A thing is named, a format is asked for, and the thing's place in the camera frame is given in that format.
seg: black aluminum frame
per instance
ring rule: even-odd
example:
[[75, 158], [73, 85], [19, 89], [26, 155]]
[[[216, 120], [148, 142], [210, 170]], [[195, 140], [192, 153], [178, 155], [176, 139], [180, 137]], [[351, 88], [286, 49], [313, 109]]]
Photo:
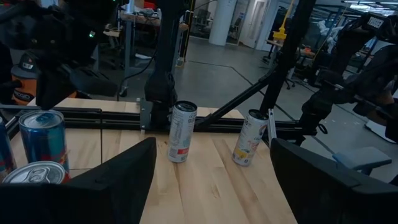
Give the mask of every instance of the black aluminum frame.
[[[10, 139], [15, 137], [19, 132], [19, 118], [22, 114], [39, 110], [37, 106], [14, 106], [14, 105], [1, 105], [0, 108], [8, 111], [15, 111], [18, 114], [13, 117], [7, 124], [6, 129]], [[62, 108], [56, 107], [55, 110], [61, 112], [65, 119], [66, 128], [76, 129], [99, 129], [101, 131], [101, 148], [102, 148], [102, 132], [104, 129], [108, 130], [129, 130], [140, 131], [148, 130], [157, 133], [167, 133], [169, 127], [155, 128], [155, 127], [142, 127], [142, 114], [137, 113], [124, 113], [124, 112], [108, 112], [95, 108]], [[197, 121], [205, 119], [204, 117], [197, 117]], [[222, 118], [217, 122], [209, 125], [208, 127], [196, 127], [195, 132], [200, 133], [240, 133], [243, 126], [243, 119]], [[314, 135], [313, 131], [306, 131], [300, 127], [296, 121], [278, 121], [277, 135], [282, 139], [295, 141], [301, 144], [304, 140], [302, 136]]]
[[[301, 38], [304, 37], [307, 32], [308, 20], [315, 5], [315, 1], [316, 0], [301, 0], [299, 2], [292, 20], [292, 25], [290, 26], [289, 35], [280, 51], [279, 64], [274, 66], [268, 74], [260, 78], [256, 84], [248, 88], [213, 114], [210, 114], [207, 117], [198, 117], [194, 131], [206, 133], [239, 133], [243, 125], [243, 119], [229, 119], [222, 117], [270, 83], [272, 85], [269, 85], [267, 88], [260, 111], [266, 114], [268, 109], [272, 109], [275, 106], [277, 97], [287, 76], [287, 72], [294, 66], [297, 47], [299, 46]], [[63, 113], [66, 128], [100, 129], [102, 152], [103, 129], [169, 132], [169, 127], [167, 126], [159, 128], [156, 124], [151, 124], [150, 116], [151, 112], [153, 112], [151, 102], [142, 100], [140, 106], [140, 114], [107, 112], [96, 108], [54, 109]], [[40, 109], [35, 106], [13, 105], [0, 105], [0, 108], [14, 111]], [[11, 139], [19, 131], [18, 118], [20, 115], [21, 113], [17, 114], [17, 116], [6, 125], [7, 133]], [[313, 136], [317, 134], [316, 129], [307, 129], [298, 121], [277, 121], [275, 122], [275, 126], [278, 138], [292, 141], [298, 145], [301, 145], [305, 140], [304, 136]], [[266, 135], [263, 136], [263, 141], [268, 141]]]

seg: pillar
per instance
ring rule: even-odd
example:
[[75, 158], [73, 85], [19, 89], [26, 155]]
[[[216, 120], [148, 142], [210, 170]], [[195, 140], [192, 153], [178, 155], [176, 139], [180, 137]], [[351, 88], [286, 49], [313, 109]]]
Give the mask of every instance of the pillar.
[[211, 26], [209, 43], [225, 46], [236, 0], [218, 0], [216, 16]]

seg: white label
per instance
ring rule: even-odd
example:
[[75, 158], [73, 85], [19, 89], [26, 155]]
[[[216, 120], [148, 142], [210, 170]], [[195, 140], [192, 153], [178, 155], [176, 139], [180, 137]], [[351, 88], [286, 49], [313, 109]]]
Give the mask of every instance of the white label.
[[381, 25], [383, 25], [384, 21], [375, 17], [371, 17], [370, 20], [368, 21], [368, 25], [373, 26], [375, 28], [380, 28]]
[[196, 117], [196, 111], [185, 112], [174, 108], [168, 145], [168, 157], [172, 162], [187, 160]]

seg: white can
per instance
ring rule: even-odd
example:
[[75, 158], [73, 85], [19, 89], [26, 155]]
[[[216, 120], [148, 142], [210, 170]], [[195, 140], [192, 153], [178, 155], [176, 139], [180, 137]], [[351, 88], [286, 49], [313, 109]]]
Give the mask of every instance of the white can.
[[241, 134], [232, 155], [233, 161], [241, 166], [250, 165], [262, 135], [267, 129], [267, 124], [267, 117], [262, 115], [259, 110], [249, 110], [249, 115], [244, 120]]
[[187, 160], [197, 112], [198, 107], [194, 103], [188, 101], [176, 102], [167, 147], [167, 157], [170, 161], [185, 162]]

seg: red bull can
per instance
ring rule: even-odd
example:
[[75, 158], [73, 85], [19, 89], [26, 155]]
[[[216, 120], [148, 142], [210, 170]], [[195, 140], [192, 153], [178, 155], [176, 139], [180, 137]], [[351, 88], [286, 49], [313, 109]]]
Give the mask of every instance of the red bull can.
[[58, 162], [69, 172], [65, 122], [58, 111], [33, 111], [19, 118], [19, 129], [29, 163]]
[[4, 121], [0, 117], [0, 183], [16, 168], [17, 166], [12, 153], [10, 139], [7, 135], [6, 124], [4, 124]]
[[58, 162], [40, 161], [27, 164], [11, 172], [4, 184], [64, 184], [70, 180]]
[[267, 117], [262, 115], [259, 110], [249, 110], [249, 115], [244, 120], [241, 134], [232, 155], [235, 163], [241, 166], [251, 164], [262, 135], [267, 129], [267, 124]]
[[170, 161], [185, 162], [187, 160], [197, 111], [198, 107], [188, 101], [179, 101], [175, 104], [167, 147]]

